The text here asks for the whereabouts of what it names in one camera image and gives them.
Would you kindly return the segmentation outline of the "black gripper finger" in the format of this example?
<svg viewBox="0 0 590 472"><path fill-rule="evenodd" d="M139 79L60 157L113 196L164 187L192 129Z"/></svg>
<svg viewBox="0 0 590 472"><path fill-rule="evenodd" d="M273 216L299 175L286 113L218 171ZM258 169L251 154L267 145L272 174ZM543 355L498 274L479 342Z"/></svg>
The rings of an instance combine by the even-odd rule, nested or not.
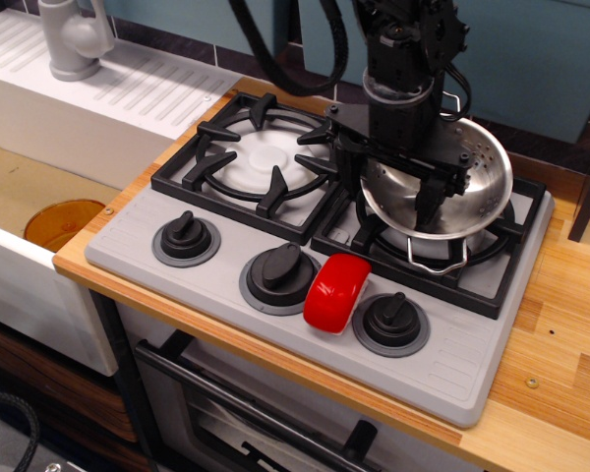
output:
<svg viewBox="0 0 590 472"><path fill-rule="evenodd" d="M419 229L428 226L445 199L446 182L437 177L420 181L420 188L415 199L416 223Z"/></svg>
<svg viewBox="0 0 590 472"><path fill-rule="evenodd" d="M336 138L332 145L332 152L339 181L348 195L355 198L361 190L360 175L365 149L349 138Z"/></svg>

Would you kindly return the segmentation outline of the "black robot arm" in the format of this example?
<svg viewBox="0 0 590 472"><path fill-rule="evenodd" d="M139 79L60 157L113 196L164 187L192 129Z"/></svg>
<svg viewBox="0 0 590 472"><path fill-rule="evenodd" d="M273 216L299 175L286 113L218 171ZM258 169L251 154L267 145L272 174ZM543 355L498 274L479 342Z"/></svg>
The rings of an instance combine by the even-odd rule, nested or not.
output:
<svg viewBox="0 0 590 472"><path fill-rule="evenodd" d="M436 139L469 110L463 104L442 114L445 77L471 92L452 63L470 28L451 1L357 1L354 10L367 45L368 102L327 109L332 158L350 194L360 191L371 161L417 178L412 225L425 230L444 201L466 188L467 165Z"/></svg>

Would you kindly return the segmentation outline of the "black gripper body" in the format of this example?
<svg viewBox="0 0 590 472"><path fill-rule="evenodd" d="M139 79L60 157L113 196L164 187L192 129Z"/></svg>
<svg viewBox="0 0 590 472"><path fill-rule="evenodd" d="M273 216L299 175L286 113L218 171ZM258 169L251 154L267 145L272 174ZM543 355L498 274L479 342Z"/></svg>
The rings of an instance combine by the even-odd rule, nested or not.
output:
<svg viewBox="0 0 590 472"><path fill-rule="evenodd" d="M376 160L416 177L418 191L420 181L433 176L446 182L446 198L463 194L469 166L435 143L437 131L465 116L461 111L441 115L443 82L444 74L437 73L417 94L398 94L366 77L366 104L331 105L325 111L331 149L336 138L349 138L365 149L361 175L366 164Z"/></svg>

